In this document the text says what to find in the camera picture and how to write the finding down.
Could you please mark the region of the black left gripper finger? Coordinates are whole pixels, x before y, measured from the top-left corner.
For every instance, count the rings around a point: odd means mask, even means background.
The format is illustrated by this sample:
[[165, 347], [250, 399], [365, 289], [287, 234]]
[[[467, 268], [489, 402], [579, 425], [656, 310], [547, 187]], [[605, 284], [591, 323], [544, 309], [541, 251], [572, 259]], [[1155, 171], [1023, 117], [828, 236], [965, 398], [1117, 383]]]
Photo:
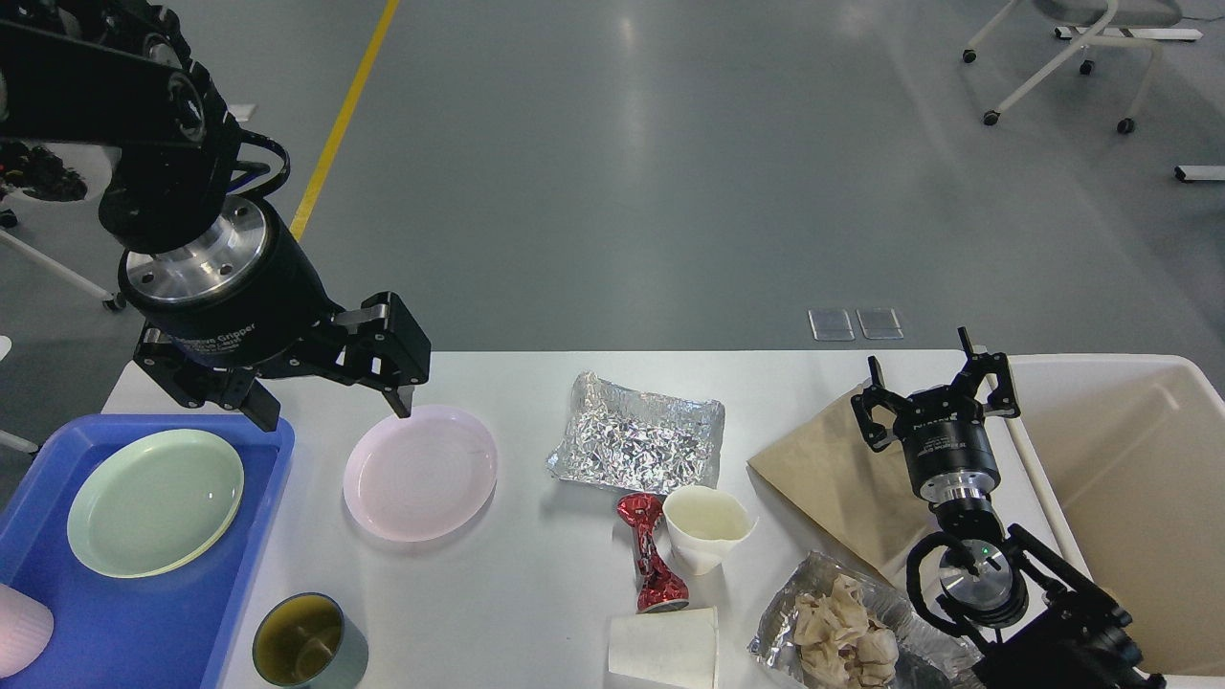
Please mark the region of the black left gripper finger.
[[381, 292], [356, 310], [320, 319], [287, 349], [256, 367], [263, 379], [314, 376], [376, 389], [399, 418], [412, 417], [414, 387], [430, 376], [432, 342], [398, 294]]
[[278, 427], [281, 402], [252, 370], [198, 365], [153, 325], [142, 329], [132, 360], [185, 409], [214, 403], [221, 409], [241, 411], [262, 432], [274, 432]]

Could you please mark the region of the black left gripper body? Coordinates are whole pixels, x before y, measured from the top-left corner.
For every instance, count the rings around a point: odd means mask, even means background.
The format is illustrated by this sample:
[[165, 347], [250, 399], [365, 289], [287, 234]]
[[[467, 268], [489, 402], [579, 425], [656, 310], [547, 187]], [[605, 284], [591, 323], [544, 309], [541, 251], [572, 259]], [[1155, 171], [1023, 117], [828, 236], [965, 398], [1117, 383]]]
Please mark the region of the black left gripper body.
[[271, 206], [229, 196], [208, 230], [172, 253], [123, 253], [120, 288], [203, 367], [256, 367], [343, 306]]

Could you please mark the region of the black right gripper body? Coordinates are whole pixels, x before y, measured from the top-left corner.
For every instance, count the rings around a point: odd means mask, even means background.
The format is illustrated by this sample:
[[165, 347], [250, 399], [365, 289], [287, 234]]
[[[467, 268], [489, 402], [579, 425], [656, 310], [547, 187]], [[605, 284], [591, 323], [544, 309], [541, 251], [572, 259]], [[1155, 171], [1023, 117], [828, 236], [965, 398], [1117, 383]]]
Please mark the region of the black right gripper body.
[[964, 395], [914, 395], [902, 424], [902, 454], [915, 497], [929, 504], [984, 499], [1000, 471], [984, 427], [982, 405]]

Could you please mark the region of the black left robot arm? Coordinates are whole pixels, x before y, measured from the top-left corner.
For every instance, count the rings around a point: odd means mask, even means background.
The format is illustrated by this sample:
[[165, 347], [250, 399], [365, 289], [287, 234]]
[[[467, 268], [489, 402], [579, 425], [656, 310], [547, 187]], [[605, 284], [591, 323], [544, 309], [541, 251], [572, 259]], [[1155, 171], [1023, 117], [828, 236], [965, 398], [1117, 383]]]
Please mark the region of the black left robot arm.
[[428, 336], [392, 292], [356, 310], [325, 293], [270, 204], [288, 153], [236, 121], [172, 9], [5, 1], [2, 137], [119, 150], [98, 215], [123, 244], [120, 294], [145, 315], [135, 365], [172, 400], [272, 432], [263, 380], [315, 376], [412, 416]]

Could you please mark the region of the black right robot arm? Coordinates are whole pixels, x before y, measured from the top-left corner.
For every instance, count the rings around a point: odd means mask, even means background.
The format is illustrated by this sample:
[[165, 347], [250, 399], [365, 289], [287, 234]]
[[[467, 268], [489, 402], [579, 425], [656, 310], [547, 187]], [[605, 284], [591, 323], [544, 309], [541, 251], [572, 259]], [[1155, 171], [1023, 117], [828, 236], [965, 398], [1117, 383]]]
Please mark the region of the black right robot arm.
[[938, 527], [907, 554], [905, 591], [924, 622], [967, 638], [986, 688], [1164, 688], [1139, 671], [1132, 615], [1028, 528], [1005, 526], [991, 500], [1001, 476], [985, 422], [1020, 416], [1008, 357], [978, 352], [958, 331], [964, 364], [940, 387], [900, 395], [880, 359], [853, 395], [875, 454], [902, 445], [914, 497]]

